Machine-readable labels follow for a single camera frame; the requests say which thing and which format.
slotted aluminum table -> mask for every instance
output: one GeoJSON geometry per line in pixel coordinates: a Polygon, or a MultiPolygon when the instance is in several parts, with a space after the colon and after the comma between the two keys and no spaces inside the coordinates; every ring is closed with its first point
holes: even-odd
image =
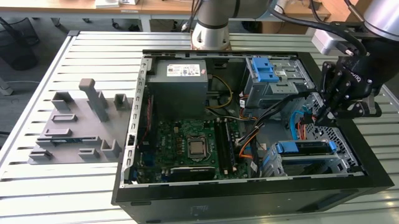
{"type": "MultiPolygon", "coordinates": [[[[317,53],[302,35],[232,34],[233,50],[309,52],[320,66],[334,57],[317,53]]],[[[95,80],[105,97],[133,97],[142,49],[189,49],[180,33],[79,32],[67,36],[33,97],[0,150],[0,223],[130,224],[125,212],[110,205],[115,163],[29,165],[27,154],[49,118],[54,91],[85,97],[81,78],[95,80]]],[[[324,213],[252,217],[230,223],[399,223],[399,114],[397,100],[384,88],[376,97],[380,118],[354,123],[388,172],[394,187],[361,196],[324,213]]]]}

motherboard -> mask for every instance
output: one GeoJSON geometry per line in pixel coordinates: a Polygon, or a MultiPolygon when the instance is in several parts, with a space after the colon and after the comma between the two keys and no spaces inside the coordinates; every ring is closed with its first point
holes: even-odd
{"type": "Polygon", "coordinates": [[[234,161],[233,142],[238,137],[234,120],[160,121],[156,151],[142,153],[142,176],[154,183],[172,182],[170,172],[189,172],[188,178],[198,173],[200,179],[204,175],[214,180],[246,178],[246,164],[234,161]]]}

power supply label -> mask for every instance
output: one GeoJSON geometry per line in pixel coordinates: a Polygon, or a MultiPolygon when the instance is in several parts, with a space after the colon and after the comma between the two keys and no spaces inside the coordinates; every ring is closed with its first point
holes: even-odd
{"type": "Polygon", "coordinates": [[[166,76],[200,76],[198,64],[169,64],[166,76]]]}

sticker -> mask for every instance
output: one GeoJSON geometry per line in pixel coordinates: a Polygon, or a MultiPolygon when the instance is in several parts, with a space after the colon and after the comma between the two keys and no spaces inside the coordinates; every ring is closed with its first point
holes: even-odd
{"type": "Polygon", "coordinates": [[[244,100],[238,100],[238,107],[245,108],[245,101],[244,100]]]}
{"type": "Polygon", "coordinates": [[[276,76],[286,76],[284,70],[281,70],[281,71],[274,71],[274,75],[276,75],[276,76]]]}
{"type": "Polygon", "coordinates": [[[166,76],[200,76],[198,64],[169,64],[166,76]]]}
{"type": "Polygon", "coordinates": [[[51,142],[66,142],[66,140],[51,140],[51,142]]]}
{"type": "Polygon", "coordinates": [[[137,10],[119,10],[121,13],[138,13],[137,10]]]}
{"type": "Polygon", "coordinates": [[[265,143],[261,143],[260,147],[261,147],[262,150],[266,150],[265,143]]]}
{"type": "Polygon", "coordinates": [[[250,162],[250,168],[254,172],[257,171],[257,165],[253,163],[253,161],[250,162]]]}

wastebasket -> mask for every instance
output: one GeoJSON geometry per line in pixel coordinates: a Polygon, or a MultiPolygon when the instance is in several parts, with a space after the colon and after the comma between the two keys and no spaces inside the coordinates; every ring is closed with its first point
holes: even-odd
{"type": "Polygon", "coordinates": [[[0,18],[0,24],[7,32],[19,32],[29,46],[38,43],[39,39],[27,18],[0,18]]]}
{"type": "Polygon", "coordinates": [[[25,37],[17,33],[0,30],[0,57],[13,70],[21,71],[34,67],[37,59],[25,37]]]}

